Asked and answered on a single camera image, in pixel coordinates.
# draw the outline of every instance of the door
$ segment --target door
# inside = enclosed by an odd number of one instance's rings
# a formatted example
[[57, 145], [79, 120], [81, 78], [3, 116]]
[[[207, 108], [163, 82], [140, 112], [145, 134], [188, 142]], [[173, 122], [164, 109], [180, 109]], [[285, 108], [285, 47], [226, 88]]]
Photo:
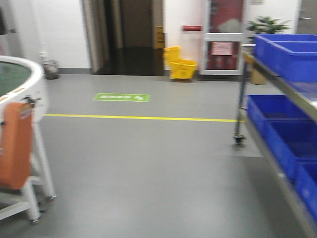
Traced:
[[83, 0], [83, 7], [86, 18], [92, 72], [97, 73], [110, 58], [104, 2], [103, 0]]
[[200, 74], [240, 75], [247, 0], [205, 0]]
[[302, 0], [297, 34], [317, 34], [317, 0]]
[[121, 0], [125, 47], [152, 47], [152, 0]]

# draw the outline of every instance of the blue plastic crate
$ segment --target blue plastic crate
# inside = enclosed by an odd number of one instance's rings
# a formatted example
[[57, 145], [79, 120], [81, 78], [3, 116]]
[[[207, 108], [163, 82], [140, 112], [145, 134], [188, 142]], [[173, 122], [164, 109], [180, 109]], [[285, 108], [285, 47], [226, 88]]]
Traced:
[[311, 120], [273, 121], [265, 141], [290, 181], [299, 162], [317, 162], [317, 125]]
[[269, 66], [292, 82], [317, 82], [317, 42], [274, 42]]
[[299, 165], [295, 188], [317, 222], [317, 163]]
[[255, 56], [263, 63], [269, 64], [271, 61], [270, 51], [272, 50], [272, 42], [290, 41], [290, 42], [311, 42], [317, 41], [316, 35], [307, 34], [255, 34], [254, 47]]
[[307, 114], [285, 95], [248, 95], [247, 113], [262, 137], [272, 120], [309, 120]]

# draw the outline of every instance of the green floor sign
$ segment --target green floor sign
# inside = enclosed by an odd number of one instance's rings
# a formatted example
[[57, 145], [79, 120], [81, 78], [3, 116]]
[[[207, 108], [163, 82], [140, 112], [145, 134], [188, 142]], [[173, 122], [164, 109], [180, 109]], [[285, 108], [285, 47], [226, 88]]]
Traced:
[[122, 93], [97, 93], [94, 101], [126, 101], [126, 102], [148, 102], [148, 94], [122, 94]]

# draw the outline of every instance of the glass door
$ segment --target glass door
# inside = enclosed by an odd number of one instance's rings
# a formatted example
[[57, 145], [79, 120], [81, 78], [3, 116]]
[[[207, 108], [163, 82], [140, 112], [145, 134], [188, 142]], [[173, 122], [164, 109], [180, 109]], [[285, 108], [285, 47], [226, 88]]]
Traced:
[[200, 74], [241, 74], [247, 0], [206, 0], [203, 59]]

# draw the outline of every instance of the potted plant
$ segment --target potted plant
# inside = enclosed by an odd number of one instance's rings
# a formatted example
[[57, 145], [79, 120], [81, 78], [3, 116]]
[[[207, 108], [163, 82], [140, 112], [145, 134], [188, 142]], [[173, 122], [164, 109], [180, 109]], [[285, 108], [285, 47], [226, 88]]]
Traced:
[[[258, 16], [256, 21], [249, 21], [247, 30], [253, 31], [253, 34], [275, 34], [281, 33], [286, 29], [289, 29], [285, 24], [289, 21], [284, 21], [280, 24], [277, 22], [281, 19], [272, 19], [269, 16]], [[254, 41], [254, 37], [248, 37], [251, 42]]]
[[[289, 29], [285, 24], [289, 21], [278, 23], [281, 19], [272, 19], [269, 16], [258, 16], [256, 21], [249, 21], [247, 30], [253, 31], [253, 34], [275, 34], [281, 33], [286, 29]], [[250, 43], [254, 42], [254, 36], [248, 37]], [[251, 83], [253, 84], [265, 84], [266, 79], [256, 70], [252, 68], [251, 71]]]

